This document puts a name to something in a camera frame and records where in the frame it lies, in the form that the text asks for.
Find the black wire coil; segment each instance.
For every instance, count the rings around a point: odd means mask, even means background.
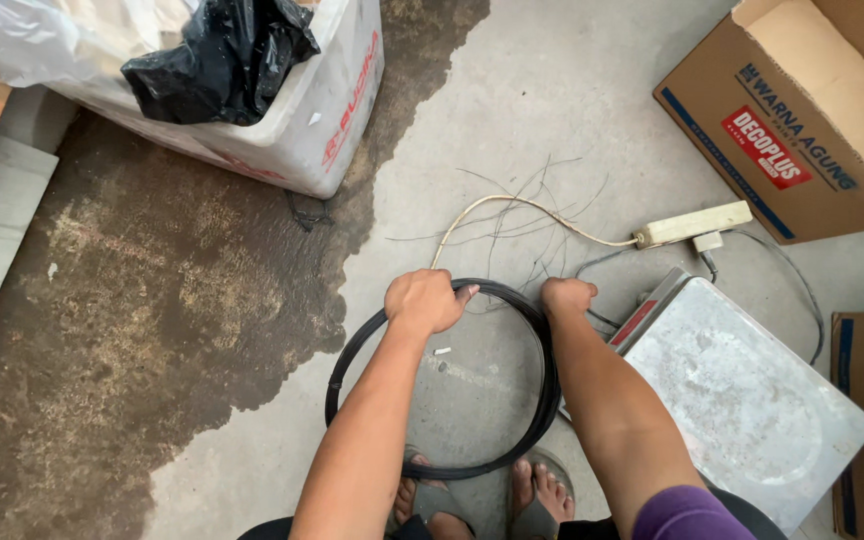
[[[562,387],[559,386],[559,372],[556,370],[555,357],[552,355],[552,332],[549,329],[546,314],[537,309],[521,292],[497,281],[475,277],[452,279],[452,290],[465,286],[479,286],[480,293],[505,302],[522,315],[526,324],[535,332],[538,344],[542,350],[543,367],[541,389],[538,393],[538,405],[535,408],[532,422],[529,423],[529,427],[525,430],[522,438],[515,443],[515,446],[498,456],[498,458],[481,465],[472,465],[469,467],[430,467],[406,461],[402,464],[403,477],[438,481],[459,481],[485,475],[502,467],[512,465],[546,434],[549,426],[552,425],[552,421],[555,420],[559,401],[562,399]],[[325,393],[326,426],[332,423],[332,419],[335,418],[335,414],[339,411],[339,390],[342,388],[342,379],[346,376],[350,364],[353,363],[355,356],[362,349],[362,346],[369,337],[375,334],[387,320],[385,310],[379,309],[378,313],[372,315],[366,321],[366,324],[362,325],[355,332],[352,338],[348,340],[348,343],[345,344],[342,353],[339,354],[339,359],[335,362],[335,369],[332,370],[332,376],[328,380],[328,390]]]

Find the person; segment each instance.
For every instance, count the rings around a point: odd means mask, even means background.
[[[453,292],[450,280],[446,270],[418,270],[391,283],[388,328],[318,445],[294,518],[262,523],[243,540],[474,538],[448,485],[400,478],[403,458],[429,464],[405,444],[426,341],[454,325],[478,291]],[[541,300],[572,425],[611,517],[574,521],[568,472],[534,448],[510,467],[510,538],[753,539],[693,467],[659,396],[586,319],[596,294],[591,283],[553,277]]]

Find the sandal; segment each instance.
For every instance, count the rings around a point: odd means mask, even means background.
[[[533,447],[523,456],[528,460],[533,467],[537,463],[542,463],[550,473],[555,475],[556,480],[565,485],[565,493],[575,499],[575,490],[572,489],[572,480],[569,478],[569,473],[566,471],[566,466],[556,457],[551,451]],[[513,517],[513,495],[512,495],[512,469],[509,469],[509,498],[508,498],[508,538],[509,540],[528,540],[530,538],[540,536],[545,540],[556,540],[559,535],[559,522],[552,517],[552,514],[546,507],[539,502],[538,493],[539,487],[536,485],[536,478],[532,476],[532,489],[534,494],[532,502],[522,509],[517,516]]]
[[[415,446],[410,444],[405,445],[406,461],[411,461],[416,455],[421,453],[422,452]],[[431,519],[437,512],[451,514],[462,520],[468,527],[468,530],[472,532],[472,536],[475,536],[475,530],[473,530],[473,526],[469,524],[469,517],[466,515],[466,511],[462,510],[462,506],[459,505],[459,502],[456,501],[455,497],[452,497],[452,493],[448,489],[428,485],[418,481],[417,479],[414,482],[415,498],[412,499],[413,515],[418,514],[418,517],[421,518],[422,522],[428,525],[429,519]],[[401,527],[402,524],[396,519],[396,510],[393,507],[389,512],[389,521],[386,521],[385,533],[392,534],[398,531]]]

